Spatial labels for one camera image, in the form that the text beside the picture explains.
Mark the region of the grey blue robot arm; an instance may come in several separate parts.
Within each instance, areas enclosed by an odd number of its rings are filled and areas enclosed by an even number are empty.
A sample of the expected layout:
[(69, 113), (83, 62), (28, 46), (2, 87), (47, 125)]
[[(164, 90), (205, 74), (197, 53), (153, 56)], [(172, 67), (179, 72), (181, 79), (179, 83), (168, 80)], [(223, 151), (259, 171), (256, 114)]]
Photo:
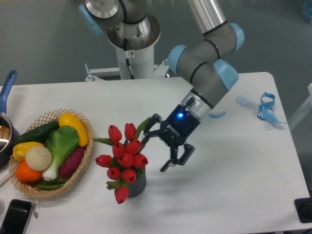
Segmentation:
[[(188, 136), (238, 81), (237, 71), (224, 56), (244, 43), (244, 32), (228, 23), (215, 0), (188, 2), (204, 40), (193, 48), (176, 46), (168, 55), (169, 69), (192, 85), (181, 103), (162, 120), (153, 115), (144, 127), (143, 142), (162, 139), (171, 149), (161, 168), (184, 165), (194, 151)], [(160, 36), (157, 19), (146, 10), (144, 0), (85, 0), (81, 17), (95, 34), (106, 33), (117, 52), (121, 79), (154, 76), (154, 45)]]

